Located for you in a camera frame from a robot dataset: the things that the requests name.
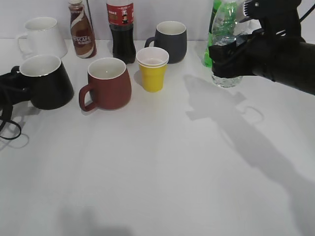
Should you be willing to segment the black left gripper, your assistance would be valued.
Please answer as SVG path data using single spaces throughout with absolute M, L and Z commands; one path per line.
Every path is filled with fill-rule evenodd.
M 14 66 L 9 73 L 0 76 L 0 107 L 30 101 L 35 79 L 24 76 L 20 66 Z

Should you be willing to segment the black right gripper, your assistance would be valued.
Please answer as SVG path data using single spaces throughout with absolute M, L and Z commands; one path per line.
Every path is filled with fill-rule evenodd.
M 240 22 L 259 20 L 261 29 L 249 42 L 209 46 L 212 72 L 220 78 L 268 74 L 300 74 L 301 24 L 299 0 L 246 0 Z

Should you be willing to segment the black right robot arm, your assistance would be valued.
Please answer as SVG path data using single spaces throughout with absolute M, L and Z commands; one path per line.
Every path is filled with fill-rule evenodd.
M 298 0 L 228 0 L 213 21 L 212 78 L 223 88 L 260 76 L 315 92 L 315 47 L 301 35 Z

